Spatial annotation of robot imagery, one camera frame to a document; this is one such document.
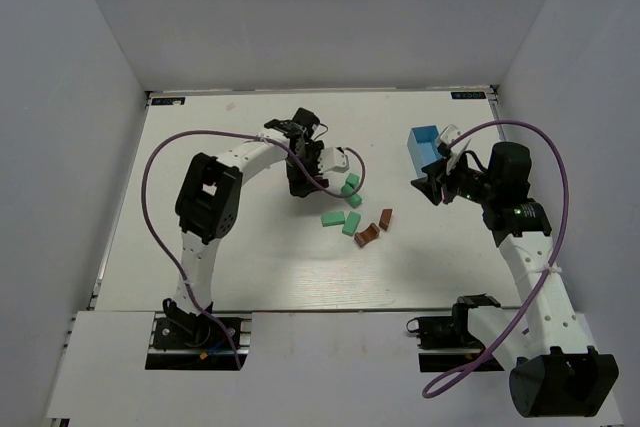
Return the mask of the blue plastic box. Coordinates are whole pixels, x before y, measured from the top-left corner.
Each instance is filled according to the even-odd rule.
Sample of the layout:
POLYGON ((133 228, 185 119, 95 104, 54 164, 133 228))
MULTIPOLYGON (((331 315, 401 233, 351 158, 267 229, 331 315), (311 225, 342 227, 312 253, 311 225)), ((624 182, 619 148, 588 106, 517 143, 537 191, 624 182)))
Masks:
POLYGON ((423 167, 437 162, 441 158, 436 146, 439 134, 436 125, 413 127, 409 132, 407 148, 418 178, 425 176, 422 171, 423 167))

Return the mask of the green small block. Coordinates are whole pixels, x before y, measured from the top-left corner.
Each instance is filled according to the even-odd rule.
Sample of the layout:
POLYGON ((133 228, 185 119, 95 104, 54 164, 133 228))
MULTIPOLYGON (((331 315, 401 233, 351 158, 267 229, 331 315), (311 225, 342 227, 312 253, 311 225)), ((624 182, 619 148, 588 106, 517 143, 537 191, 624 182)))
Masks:
POLYGON ((360 177, 354 173, 349 173, 341 187, 340 194, 343 196, 353 195, 360 184, 360 177))

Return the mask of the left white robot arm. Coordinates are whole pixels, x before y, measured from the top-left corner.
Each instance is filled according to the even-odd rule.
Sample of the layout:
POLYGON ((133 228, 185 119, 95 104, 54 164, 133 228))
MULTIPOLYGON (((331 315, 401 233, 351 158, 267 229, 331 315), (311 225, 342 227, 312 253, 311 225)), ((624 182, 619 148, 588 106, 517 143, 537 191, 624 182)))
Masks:
POLYGON ((176 292, 163 301, 165 316, 189 346, 204 344, 215 322, 211 281, 220 241, 230 233, 239 210, 242 186, 281 161, 286 163, 289 193, 304 198, 329 181, 319 171, 324 143, 313 138, 319 118, 300 108, 291 119, 268 121, 256 140, 210 156, 195 155, 178 194, 175 212, 182 233, 181 268, 176 292))

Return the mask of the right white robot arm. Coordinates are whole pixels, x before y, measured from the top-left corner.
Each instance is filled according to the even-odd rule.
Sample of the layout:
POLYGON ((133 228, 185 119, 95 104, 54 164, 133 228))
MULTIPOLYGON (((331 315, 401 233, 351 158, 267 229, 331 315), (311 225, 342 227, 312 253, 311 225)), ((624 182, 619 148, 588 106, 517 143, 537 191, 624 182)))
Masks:
POLYGON ((556 264, 559 238, 551 235, 544 208, 529 195, 532 166, 527 147, 498 142, 489 164, 475 170, 465 151, 445 143, 439 160, 413 181, 434 205, 460 197, 481 206, 483 221, 506 262, 521 308, 506 314, 483 294, 459 298, 454 325, 480 341, 475 360, 439 375, 423 389, 426 399, 443 394, 495 359, 509 373, 509 392, 525 417, 593 417, 612 390, 619 368, 611 354, 599 353, 587 336, 556 264))

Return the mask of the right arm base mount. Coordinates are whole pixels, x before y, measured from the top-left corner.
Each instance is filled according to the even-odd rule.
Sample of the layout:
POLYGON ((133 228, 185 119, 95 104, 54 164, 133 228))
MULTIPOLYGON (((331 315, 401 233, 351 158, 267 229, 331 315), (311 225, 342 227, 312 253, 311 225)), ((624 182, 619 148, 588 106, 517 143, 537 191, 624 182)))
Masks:
POLYGON ((479 340, 456 332, 451 315, 414 317, 405 328, 417 338, 421 373, 444 373, 476 360, 484 351, 479 340))

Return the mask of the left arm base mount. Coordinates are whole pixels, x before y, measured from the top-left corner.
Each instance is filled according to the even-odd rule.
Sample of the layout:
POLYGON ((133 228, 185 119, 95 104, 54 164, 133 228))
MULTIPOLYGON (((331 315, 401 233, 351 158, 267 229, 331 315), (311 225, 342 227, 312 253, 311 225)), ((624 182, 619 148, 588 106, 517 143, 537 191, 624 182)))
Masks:
POLYGON ((146 355, 147 371, 237 372, 249 353, 251 319, 222 316, 232 336, 230 342, 220 327, 205 319, 205 326, 189 336, 175 322, 157 316, 146 355))

